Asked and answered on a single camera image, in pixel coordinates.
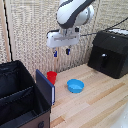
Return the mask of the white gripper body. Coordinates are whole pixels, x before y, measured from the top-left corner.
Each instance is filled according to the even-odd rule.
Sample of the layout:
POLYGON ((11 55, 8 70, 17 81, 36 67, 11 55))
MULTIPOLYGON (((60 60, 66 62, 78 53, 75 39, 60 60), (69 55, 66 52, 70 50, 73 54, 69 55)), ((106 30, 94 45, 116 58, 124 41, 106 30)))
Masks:
POLYGON ((61 34, 59 30, 50 31, 47 33, 47 43, 49 48, 75 45, 79 42, 79 33, 61 34))

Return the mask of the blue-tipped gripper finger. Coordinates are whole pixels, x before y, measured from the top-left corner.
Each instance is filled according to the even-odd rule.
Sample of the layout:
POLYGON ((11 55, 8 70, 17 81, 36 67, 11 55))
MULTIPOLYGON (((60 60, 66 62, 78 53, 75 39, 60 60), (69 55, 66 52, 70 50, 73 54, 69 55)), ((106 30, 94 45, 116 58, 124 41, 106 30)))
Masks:
POLYGON ((68 47, 68 48, 66 49, 66 54, 67 54, 67 55, 70 54, 70 49, 71 49, 71 47, 68 47))
POLYGON ((56 50, 56 48, 53 48, 53 55, 54 55, 54 57, 57 57, 57 50, 56 50))

